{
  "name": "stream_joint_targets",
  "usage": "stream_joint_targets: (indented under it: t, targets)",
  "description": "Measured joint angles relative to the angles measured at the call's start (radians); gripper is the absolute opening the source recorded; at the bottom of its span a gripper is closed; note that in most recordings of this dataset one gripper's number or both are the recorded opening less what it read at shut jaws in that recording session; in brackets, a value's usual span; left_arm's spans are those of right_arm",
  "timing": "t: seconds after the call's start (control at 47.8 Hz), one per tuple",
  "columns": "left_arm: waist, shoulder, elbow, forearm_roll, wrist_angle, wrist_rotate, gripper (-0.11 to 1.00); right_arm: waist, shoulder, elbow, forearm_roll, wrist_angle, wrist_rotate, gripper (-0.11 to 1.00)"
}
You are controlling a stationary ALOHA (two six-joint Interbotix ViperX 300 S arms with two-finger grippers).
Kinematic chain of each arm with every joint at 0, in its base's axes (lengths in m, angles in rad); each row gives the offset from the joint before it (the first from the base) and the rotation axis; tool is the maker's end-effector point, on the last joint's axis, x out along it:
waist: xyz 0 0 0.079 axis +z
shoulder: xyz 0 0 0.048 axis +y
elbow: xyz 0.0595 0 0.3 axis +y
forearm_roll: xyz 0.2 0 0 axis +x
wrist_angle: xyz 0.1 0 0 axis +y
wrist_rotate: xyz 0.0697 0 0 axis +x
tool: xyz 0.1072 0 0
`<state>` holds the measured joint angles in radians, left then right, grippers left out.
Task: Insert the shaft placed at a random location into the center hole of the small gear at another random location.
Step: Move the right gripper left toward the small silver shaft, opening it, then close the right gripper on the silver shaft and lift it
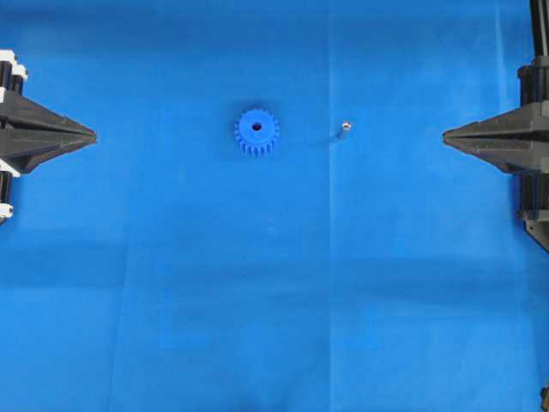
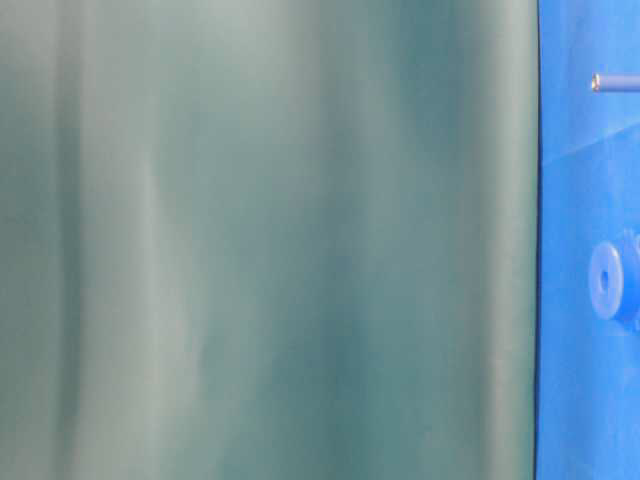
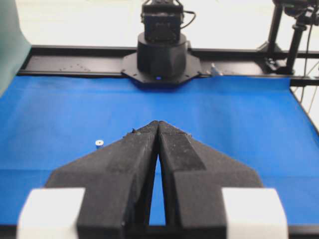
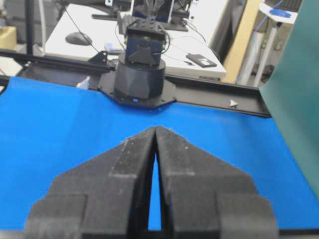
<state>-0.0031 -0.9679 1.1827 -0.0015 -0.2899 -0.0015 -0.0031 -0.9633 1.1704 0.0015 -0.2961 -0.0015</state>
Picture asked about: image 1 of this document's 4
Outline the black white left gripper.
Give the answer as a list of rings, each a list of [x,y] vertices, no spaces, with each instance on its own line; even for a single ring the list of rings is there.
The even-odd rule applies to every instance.
[[[1,156],[1,224],[13,216],[11,191],[14,178],[29,174],[40,164],[58,156],[96,143],[94,130],[20,95],[26,81],[27,69],[18,64],[15,53],[12,50],[1,50],[1,120],[19,128],[61,131],[84,137],[49,142],[40,148],[19,149],[14,154]]]

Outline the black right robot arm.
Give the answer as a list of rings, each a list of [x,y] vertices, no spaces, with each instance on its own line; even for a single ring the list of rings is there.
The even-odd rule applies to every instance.
[[[443,133],[443,142],[519,179],[517,218],[548,249],[548,2],[531,1],[534,59],[517,71],[520,107]]]

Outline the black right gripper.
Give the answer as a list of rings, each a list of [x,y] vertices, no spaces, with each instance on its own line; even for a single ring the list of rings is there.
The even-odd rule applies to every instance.
[[[447,130],[443,142],[503,173],[521,173],[518,216],[524,221],[526,233],[547,250],[548,57],[535,58],[519,69],[518,76],[520,108]]]

